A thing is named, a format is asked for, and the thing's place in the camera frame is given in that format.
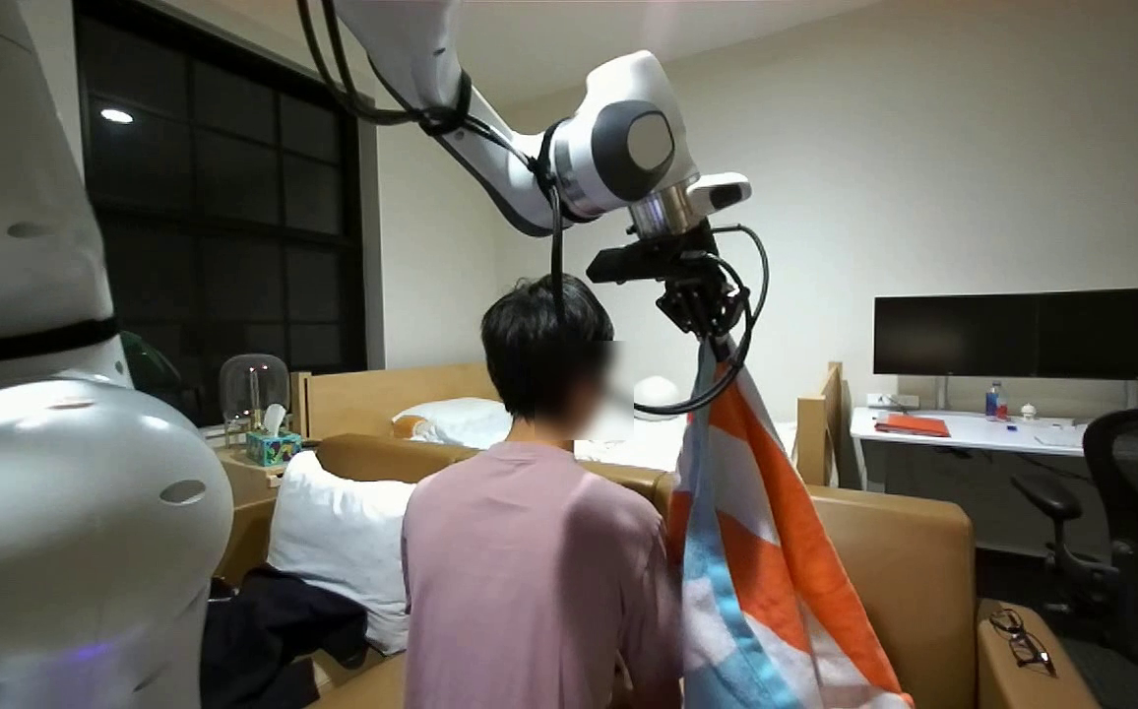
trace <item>white pillow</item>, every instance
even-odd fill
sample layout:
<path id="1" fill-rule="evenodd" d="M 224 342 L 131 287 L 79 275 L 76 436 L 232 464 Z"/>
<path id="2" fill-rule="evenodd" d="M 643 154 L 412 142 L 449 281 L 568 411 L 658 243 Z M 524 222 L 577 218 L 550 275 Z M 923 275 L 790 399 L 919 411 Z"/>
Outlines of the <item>white pillow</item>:
<path id="1" fill-rule="evenodd" d="M 269 564 L 367 607 L 367 640 L 407 649 L 400 519 L 412 485 L 344 480 L 310 448 L 282 469 L 269 531 Z"/>
<path id="2" fill-rule="evenodd" d="M 497 399 L 440 399 L 395 413 L 395 420 L 407 419 L 412 419 L 411 441 L 462 448 L 492 448 L 512 430 L 512 413 Z"/>

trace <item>window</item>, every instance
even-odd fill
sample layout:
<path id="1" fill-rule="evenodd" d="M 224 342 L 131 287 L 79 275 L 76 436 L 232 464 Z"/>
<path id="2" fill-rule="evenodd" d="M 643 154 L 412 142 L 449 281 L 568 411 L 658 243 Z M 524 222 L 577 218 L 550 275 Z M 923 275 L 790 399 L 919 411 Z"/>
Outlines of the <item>window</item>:
<path id="1" fill-rule="evenodd" d="M 76 21 L 115 305 L 167 355 L 125 347 L 134 382 L 209 426 L 232 355 L 364 371 L 357 125 L 320 83 L 143 3 L 76 0 Z"/>

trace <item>white robot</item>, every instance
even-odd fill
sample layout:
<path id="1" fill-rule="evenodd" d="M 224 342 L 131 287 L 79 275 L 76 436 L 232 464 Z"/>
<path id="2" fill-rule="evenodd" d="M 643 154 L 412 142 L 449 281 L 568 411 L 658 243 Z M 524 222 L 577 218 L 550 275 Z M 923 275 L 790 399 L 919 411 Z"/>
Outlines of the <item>white robot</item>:
<path id="1" fill-rule="evenodd" d="M 386 91 L 532 234 L 629 210 L 596 281 L 667 281 L 667 313 L 736 323 L 706 218 L 747 196 L 701 178 L 652 55 L 587 78 L 581 108 L 512 133 L 449 49 L 449 0 L 339 0 Z M 101 237 L 14 0 L 0 0 L 0 709 L 188 709 L 232 498 L 209 441 L 131 385 Z"/>

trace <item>desk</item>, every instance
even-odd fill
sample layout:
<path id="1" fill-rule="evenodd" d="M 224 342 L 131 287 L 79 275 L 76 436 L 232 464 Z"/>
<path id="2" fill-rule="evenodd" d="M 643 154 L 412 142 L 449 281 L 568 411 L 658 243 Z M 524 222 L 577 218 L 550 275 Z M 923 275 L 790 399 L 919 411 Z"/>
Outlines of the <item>desk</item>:
<path id="1" fill-rule="evenodd" d="M 1072 419 L 990 419 L 974 411 L 911 411 L 919 419 L 940 419 L 949 436 L 923 435 L 883 435 L 879 420 L 895 411 L 851 411 L 851 447 L 857 489 L 869 489 L 865 441 L 883 447 L 932 447 L 932 448 L 999 448 L 999 455 L 1032 455 L 1032 459 L 1084 459 L 1084 420 Z"/>

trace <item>bed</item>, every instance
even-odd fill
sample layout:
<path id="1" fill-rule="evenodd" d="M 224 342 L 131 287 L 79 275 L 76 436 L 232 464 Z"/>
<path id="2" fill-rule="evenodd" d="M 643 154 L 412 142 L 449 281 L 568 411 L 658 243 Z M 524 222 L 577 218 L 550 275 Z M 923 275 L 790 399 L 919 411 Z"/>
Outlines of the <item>bed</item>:
<path id="1" fill-rule="evenodd" d="M 822 394 L 801 399 L 797 420 L 777 420 L 807 485 L 836 485 L 836 419 L 844 365 L 832 363 Z M 291 426 L 308 441 L 344 435 L 407 436 L 420 447 L 487 448 L 503 436 L 508 413 L 475 365 L 344 371 L 291 375 Z M 574 455 L 589 464 L 679 469 L 685 419 L 651 419 L 601 405 Z"/>

